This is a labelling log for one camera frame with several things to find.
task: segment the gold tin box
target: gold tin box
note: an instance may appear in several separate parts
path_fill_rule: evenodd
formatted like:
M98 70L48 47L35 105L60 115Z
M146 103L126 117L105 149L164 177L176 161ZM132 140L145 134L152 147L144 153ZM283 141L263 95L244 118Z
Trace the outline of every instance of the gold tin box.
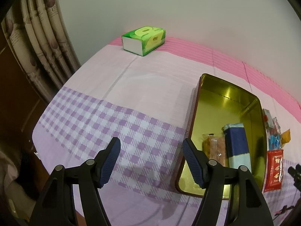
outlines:
M252 174L260 189L263 188L267 140L259 99L247 90L218 77L203 74L200 78L189 137L202 150L203 134L223 134L228 123L243 123L251 157ZM176 179L179 192L202 197L205 193L193 180L183 158ZM230 185L224 186L223 198L229 198Z

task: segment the white wall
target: white wall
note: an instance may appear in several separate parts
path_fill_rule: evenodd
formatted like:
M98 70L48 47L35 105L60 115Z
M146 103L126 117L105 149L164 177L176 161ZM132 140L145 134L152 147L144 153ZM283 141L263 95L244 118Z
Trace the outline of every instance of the white wall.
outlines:
M242 60L301 102L301 22L287 0L59 0L83 64L107 43L152 25Z

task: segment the rectangular tray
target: rectangular tray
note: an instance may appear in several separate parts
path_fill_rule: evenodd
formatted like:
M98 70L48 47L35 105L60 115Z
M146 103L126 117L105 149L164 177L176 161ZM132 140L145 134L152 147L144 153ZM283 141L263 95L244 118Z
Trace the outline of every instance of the rectangular tray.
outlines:
M202 150L203 134L222 134L226 124L243 123L251 157L252 174L263 188L267 140L259 99L247 90L218 77L203 74L197 87L189 137ZM193 180L183 158L176 179L179 192L202 197L205 193ZM230 185L224 186L223 198L229 198Z

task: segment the brown tile floor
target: brown tile floor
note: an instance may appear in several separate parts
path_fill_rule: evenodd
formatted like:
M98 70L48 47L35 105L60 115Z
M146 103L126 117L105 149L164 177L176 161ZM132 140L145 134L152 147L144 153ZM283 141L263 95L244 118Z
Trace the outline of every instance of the brown tile floor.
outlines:
M32 167L34 168L34 182L37 186L39 192L42 191L49 174L45 167L43 166L42 162L38 159L38 157L32 152L30 155ZM87 226L85 219L82 215L76 212L77 221L79 226Z

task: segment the curtain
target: curtain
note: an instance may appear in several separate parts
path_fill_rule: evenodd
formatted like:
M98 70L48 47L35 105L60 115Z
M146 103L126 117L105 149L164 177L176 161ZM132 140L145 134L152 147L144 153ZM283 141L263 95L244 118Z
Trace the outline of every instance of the curtain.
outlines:
M56 0L16 0L1 26L28 80L50 102L79 69Z

